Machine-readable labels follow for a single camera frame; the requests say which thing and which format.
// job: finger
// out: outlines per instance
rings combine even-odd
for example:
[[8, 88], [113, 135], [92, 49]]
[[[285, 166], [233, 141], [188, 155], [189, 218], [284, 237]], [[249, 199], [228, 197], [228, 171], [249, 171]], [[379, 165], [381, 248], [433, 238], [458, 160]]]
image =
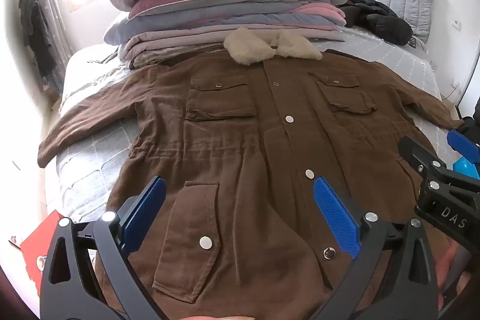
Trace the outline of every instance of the finger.
[[441, 294], [438, 295], [438, 311], [440, 312], [443, 308], [443, 296]]
[[457, 252], [460, 245], [452, 241], [450, 248], [448, 248], [447, 252], [440, 258], [437, 262], [435, 269], [437, 272], [437, 284], [439, 287], [442, 287], [447, 279], [448, 271], [450, 271], [450, 266], [455, 258], [455, 253]]
[[460, 280], [458, 281], [458, 285], [457, 285], [457, 295], [460, 295], [462, 290], [465, 289], [465, 286], [467, 285], [467, 283], [469, 283], [471, 277], [472, 275], [468, 272], [464, 272], [460, 276]]

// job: blue object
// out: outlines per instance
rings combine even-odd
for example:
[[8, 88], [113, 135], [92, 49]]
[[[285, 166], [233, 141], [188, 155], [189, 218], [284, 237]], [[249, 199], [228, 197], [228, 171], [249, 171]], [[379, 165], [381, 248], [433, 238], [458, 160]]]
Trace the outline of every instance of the blue object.
[[313, 186], [313, 197], [343, 252], [356, 258], [360, 251], [359, 226], [323, 177]]
[[152, 178], [142, 193], [136, 197], [125, 215], [120, 221], [119, 248], [126, 257], [131, 252], [140, 249], [142, 241], [150, 229], [158, 211], [165, 202], [167, 196], [165, 181], [159, 176]]
[[475, 178], [475, 179], [480, 179], [480, 176], [477, 172], [477, 168], [475, 167], [475, 165], [470, 163], [464, 157], [460, 158], [455, 163], [453, 163], [453, 171], [459, 172], [460, 174], [471, 176], [472, 178]]
[[455, 151], [470, 163], [480, 163], [480, 148], [456, 130], [447, 133], [447, 142]]

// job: mattress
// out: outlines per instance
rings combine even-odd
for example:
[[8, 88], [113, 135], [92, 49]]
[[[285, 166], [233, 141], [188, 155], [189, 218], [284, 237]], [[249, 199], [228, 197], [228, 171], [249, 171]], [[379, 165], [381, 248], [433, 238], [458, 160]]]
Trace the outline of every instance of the mattress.
[[[345, 42], [314, 41], [322, 51], [335, 49], [383, 63], [416, 87], [440, 98], [435, 75], [422, 54], [409, 52], [361, 29], [343, 28]], [[117, 58], [97, 63], [113, 48], [106, 44], [76, 53], [67, 67], [61, 115], [82, 99], [126, 78], [131, 71]], [[415, 124], [428, 137], [440, 159], [450, 167], [459, 155], [446, 142], [446, 131], [411, 113]], [[71, 145], [57, 157], [60, 203], [63, 212], [75, 222], [97, 219], [105, 210], [120, 168], [129, 155], [140, 128], [135, 119], [120, 120]]]

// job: black jacket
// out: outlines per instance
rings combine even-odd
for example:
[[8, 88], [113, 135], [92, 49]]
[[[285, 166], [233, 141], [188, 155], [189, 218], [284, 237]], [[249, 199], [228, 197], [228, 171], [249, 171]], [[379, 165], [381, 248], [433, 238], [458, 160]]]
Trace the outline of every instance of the black jacket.
[[412, 38], [411, 26], [383, 3], [374, 0], [348, 0], [338, 7], [346, 15], [347, 28], [360, 26], [396, 45], [406, 45]]

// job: hanging clothes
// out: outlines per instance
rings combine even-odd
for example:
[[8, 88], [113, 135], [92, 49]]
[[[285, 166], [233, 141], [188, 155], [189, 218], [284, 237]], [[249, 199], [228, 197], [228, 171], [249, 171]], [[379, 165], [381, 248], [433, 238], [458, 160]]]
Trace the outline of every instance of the hanging clothes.
[[30, 46], [44, 84], [62, 95], [64, 73], [57, 68], [47, 20], [38, 0], [19, 0], [23, 45]]

